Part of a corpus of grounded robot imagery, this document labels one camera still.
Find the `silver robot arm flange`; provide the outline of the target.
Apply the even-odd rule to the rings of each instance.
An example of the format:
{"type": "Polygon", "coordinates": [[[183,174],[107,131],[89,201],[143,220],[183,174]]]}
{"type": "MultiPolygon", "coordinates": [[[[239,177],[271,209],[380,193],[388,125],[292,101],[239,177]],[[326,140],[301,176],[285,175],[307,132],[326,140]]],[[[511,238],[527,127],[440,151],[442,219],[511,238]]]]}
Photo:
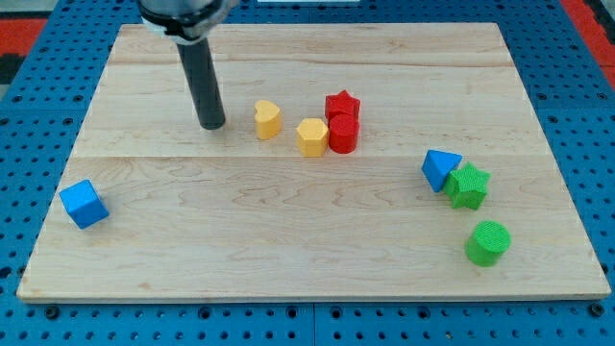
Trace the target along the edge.
{"type": "Polygon", "coordinates": [[[160,37],[193,45],[207,37],[238,0],[137,0],[143,24],[160,37]]]}

